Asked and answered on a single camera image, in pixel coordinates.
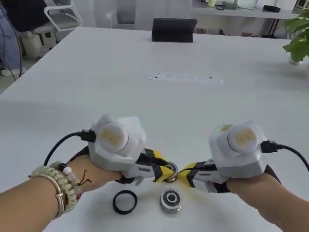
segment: black stand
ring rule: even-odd
[[[155,18],[153,42],[192,43],[196,19]]]

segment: beaded bracelet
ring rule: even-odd
[[[68,203],[65,205],[64,213],[73,210],[78,201],[76,199],[77,196],[75,194],[74,187],[72,184],[69,183],[68,179],[66,179],[62,174],[60,174],[55,168],[47,166],[38,167],[32,172],[29,178],[37,176],[39,174],[45,174],[54,179],[59,184],[59,187],[66,193]]]
[[[72,172],[72,168],[68,167],[67,164],[62,163],[60,161],[57,161],[57,162],[53,163],[51,165],[51,167],[59,169],[60,171],[63,172],[64,175],[66,175],[68,177],[68,180],[70,181],[70,183],[72,184],[72,186],[75,190],[76,199],[77,199],[77,201],[79,201],[80,197],[82,196],[81,185],[83,185],[86,182],[92,183],[92,181],[90,179],[84,180],[85,173],[87,172],[87,170],[84,170],[84,175],[82,177],[82,180],[79,181],[78,179],[76,179],[75,174]]]

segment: green plant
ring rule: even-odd
[[[294,35],[290,44],[283,48],[291,53],[295,62],[303,61],[309,56],[309,10],[304,10],[299,16],[285,23],[286,31]]]

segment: forearm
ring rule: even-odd
[[[35,177],[0,194],[0,231],[41,232],[58,213],[56,188]]]
[[[228,188],[284,232],[308,231],[309,203],[289,192],[273,177],[264,174],[248,180],[230,180]]]

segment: plant leaf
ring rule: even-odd
[[[286,27],[290,27],[292,26],[295,22],[297,22],[298,20],[301,20],[299,18],[292,18],[292,19],[288,19],[285,21],[285,26]]]
[[[297,18],[309,18],[309,11],[304,10]]]
[[[286,46],[283,46],[283,49],[286,51],[286,52],[291,52],[291,44],[288,44]]]
[[[308,35],[309,35],[309,30],[303,31],[303,32],[299,33],[298,35],[296,35],[292,39],[291,43],[298,42],[298,41],[300,41],[302,39],[305,39]]]
[[[304,60],[304,57],[307,56],[308,54],[308,46],[306,42],[299,41],[297,43],[294,43],[290,45],[291,47],[289,48],[290,53],[291,53],[291,58],[295,62],[300,62]]]
[[[292,31],[292,33],[298,32],[300,30],[304,30],[309,28],[309,20],[304,20],[299,22],[299,25]]]

